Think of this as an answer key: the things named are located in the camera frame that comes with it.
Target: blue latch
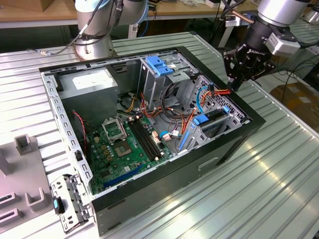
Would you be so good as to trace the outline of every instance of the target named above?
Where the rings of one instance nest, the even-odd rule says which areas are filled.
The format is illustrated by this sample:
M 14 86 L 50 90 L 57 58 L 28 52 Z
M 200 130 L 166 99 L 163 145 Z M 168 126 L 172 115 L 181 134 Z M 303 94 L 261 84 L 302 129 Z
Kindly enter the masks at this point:
M 174 72 L 158 56 L 148 56 L 146 57 L 146 62 L 159 76 L 169 75 Z
M 53 204 L 54 204 L 54 208 L 58 208 L 58 200 L 57 200 L 57 199 L 55 199 L 55 200 L 53 201 Z
M 226 114 L 228 114 L 230 112 L 230 109 L 227 106 L 224 106 L 223 109 L 226 112 Z
M 206 117 L 206 115 L 196 116 L 193 120 L 195 125 L 200 125 L 201 123 L 205 123 L 206 121 L 208 121 L 208 118 Z

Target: metal bracket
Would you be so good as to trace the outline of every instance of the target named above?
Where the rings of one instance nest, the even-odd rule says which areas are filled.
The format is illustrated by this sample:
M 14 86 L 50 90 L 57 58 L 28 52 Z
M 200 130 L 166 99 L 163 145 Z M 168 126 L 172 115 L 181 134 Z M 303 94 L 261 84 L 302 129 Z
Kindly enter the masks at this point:
M 92 216 L 88 195 L 78 174 L 60 176 L 51 184 L 51 188 L 53 195 L 61 198 L 65 209 L 60 221 L 66 234 L 86 223 Z

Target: metal table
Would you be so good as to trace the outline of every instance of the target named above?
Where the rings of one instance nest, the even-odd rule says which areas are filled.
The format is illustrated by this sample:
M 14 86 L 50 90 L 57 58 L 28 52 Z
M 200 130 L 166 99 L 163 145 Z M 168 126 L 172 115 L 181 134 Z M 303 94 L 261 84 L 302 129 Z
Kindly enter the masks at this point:
M 114 41 L 118 54 L 187 47 L 222 80 L 221 55 L 190 33 Z M 39 67 L 77 61 L 14 52 L 0 55 L 0 144 L 35 135 L 48 177 L 72 172 Z M 267 121 L 225 164 L 121 224 L 103 238 L 312 238 L 319 229 L 319 135 L 253 82 L 238 95 Z M 92 222 L 69 235 L 54 211 L 1 238 L 97 238 Z

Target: red cable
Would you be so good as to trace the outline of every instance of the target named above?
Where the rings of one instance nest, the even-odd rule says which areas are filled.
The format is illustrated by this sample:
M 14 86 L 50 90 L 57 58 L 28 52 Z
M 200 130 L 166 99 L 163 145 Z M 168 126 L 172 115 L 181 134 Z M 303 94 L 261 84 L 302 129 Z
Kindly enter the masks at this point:
M 82 124 L 83 135 L 84 135 L 84 155 L 86 156 L 86 132 L 85 132 L 84 123 L 83 123 L 83 120 L 82 120 L 82 118 L 79 116 L 78 113 L 76 113 L 75 111 L 73 111 L 72 113 L 75 114 L 75 115 L 79 118 L 79 120 L 81 121 L 81 124 Z

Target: connector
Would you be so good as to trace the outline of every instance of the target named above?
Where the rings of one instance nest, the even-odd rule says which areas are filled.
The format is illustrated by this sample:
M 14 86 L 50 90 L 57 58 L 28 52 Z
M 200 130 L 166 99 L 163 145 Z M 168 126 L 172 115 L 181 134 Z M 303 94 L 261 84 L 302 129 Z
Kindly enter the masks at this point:
M 214 95 L 214 92 L 215 92 L 215 88 L 214 88 L 214 83 L 209 83 L 209 91 L 212 93 L 212 95 Z
M 168 133 L 167 133 L 167 134 L 164 134 L 162 138 L 163 138 L 164 141 L 169 141 L 169 140 L 171 140 L 171 137 L 170 137 L 170 135 L 169 135 Z

